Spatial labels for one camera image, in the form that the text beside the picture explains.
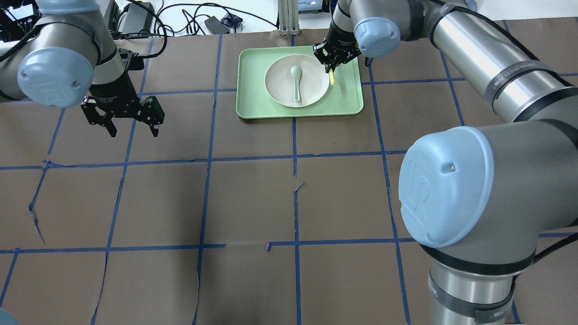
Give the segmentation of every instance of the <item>yellow object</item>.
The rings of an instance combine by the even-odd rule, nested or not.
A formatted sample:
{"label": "yellow object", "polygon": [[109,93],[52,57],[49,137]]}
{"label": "yellow object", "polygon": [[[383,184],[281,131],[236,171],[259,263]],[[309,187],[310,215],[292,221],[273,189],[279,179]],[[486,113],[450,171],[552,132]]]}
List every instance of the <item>yellow object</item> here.
{"label": "yellow object", "polygon": [[329,83],[330,83],[332,86],[335,86],[335,77],[334,77],[334,75],[333,75],[333,69],[330,69],[330,70],[329,70]]}

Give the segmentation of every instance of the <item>spoon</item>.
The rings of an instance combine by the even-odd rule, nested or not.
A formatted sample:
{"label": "spoon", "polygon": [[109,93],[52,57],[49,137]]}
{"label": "spoon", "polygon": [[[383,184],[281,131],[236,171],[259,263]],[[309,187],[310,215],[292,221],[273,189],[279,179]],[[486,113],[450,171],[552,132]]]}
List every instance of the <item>spoon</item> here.
{"label": "spoon", "polygon": [[301,76],[303,75],[303,70],[300,65],[294,65],[291,67],[291,77],[295,83],[295,101],[301,101],[301,91],[299,89],[299,84],[301,83]]}

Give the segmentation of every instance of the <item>round plate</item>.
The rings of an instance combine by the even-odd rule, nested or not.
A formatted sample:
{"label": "round plate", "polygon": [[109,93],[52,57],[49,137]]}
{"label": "round plate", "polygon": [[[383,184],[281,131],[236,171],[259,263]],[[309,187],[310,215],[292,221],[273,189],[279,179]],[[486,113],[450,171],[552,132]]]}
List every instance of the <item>round plate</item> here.
{"label": "round plate", "polygon": [[[291,67],[300,65],[303,70],[301,77],[301,101],[295,101]],[[304,107],[317,102],[329,88],[329,77],[325,67],[317,59],[294,54],[275,61],[265,74],[265,88],[276,102],[289,107]]]}

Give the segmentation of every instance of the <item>light green rectangular tray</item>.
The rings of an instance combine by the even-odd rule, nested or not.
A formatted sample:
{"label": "light green rectangular tray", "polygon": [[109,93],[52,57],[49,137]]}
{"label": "light green rectangular tray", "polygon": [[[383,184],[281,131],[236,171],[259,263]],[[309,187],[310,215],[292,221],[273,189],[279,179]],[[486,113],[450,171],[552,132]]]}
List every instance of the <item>light green rectangular tray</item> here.
{"label": "light green rectangular tray", "polygon": [[311,46],[248,49],[239,56],[237,79],[237,114],[243,119],[277,117],[354,115],[363,108],[360,70],[357,58],[340,65],[335,71],[335,85],[318,102],[306,107],[291,108],[277,103],[265,89],[265,74],[278,59],[292,54],[311,57]]}

